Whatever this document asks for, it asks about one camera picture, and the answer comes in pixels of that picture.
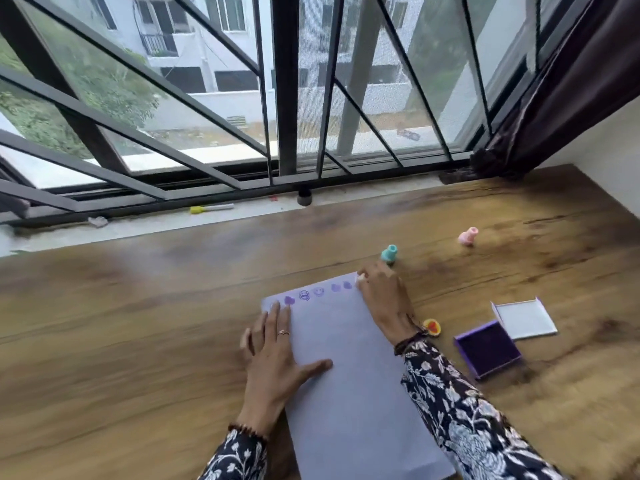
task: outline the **white paper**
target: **white paper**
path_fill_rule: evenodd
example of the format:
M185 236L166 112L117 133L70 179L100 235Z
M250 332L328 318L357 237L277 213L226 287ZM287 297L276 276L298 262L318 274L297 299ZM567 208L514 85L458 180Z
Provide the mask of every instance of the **white paper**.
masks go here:
M355 273L265 298L291 304L300 364L333 368L286 407L302 480L441 480L454 469L400 383L402 358L373 322Z
M512 340L558 333L556 324L539 298L504 305L492 303L491 306Z

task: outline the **floral sleeve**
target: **floral sleeve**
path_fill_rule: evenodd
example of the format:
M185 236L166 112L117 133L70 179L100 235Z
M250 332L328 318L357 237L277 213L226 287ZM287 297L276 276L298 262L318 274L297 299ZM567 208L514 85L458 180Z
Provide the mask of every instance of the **floral sleeve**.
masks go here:
M403 384L465 480L564 480L427 339L404 352Z
M262 480L267 471L264 441L232 429L198 480Z

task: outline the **hand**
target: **hand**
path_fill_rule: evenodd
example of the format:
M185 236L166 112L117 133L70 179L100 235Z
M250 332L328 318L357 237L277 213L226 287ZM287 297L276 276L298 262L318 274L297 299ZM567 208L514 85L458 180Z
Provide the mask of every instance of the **hand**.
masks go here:
M382 261L358 271L356 285L379 329L394 347L420 329L413 323L415 313L404 282Z
M312 377L332 368L329 359L298 365L293 359L289 332L291 309L280 310L279 302L271 306L247 328L240 339L240 350L247 368L244 405L238 424L252 428L267 438L296 391Z

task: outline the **dark purple curtain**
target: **dark purple curtain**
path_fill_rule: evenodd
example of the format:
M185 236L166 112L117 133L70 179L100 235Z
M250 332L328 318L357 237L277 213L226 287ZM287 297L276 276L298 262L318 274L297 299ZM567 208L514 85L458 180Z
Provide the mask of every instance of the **dark purple curtain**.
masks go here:
M471 167L522 176L638 95L640 0L591 0Z

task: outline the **bracelet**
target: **bracelet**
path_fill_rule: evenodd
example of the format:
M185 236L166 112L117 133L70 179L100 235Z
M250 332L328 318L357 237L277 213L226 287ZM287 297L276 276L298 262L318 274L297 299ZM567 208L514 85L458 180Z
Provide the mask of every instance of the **bracelet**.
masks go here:
M249 436L250 438L254 438L260 442L262 442L263 445L267 444L267 438L265 438L264 436L260 435L259 433L256 432L256 430L254 430L254 428L251 428L245 424L238 424L238 423L229 423L229 433L231 431L233 431L234 429L240 431L240 433L244 433L245 435Z
M402 342L398 342L394 347L394 355L404 354L404 352L407 350L407 348L409 348L410 345L412 345L414 342L417 342L418 340L425 339L428 336L429 334L427 332L420 330L416 332L414 336L409 337L408 339L404 339Z

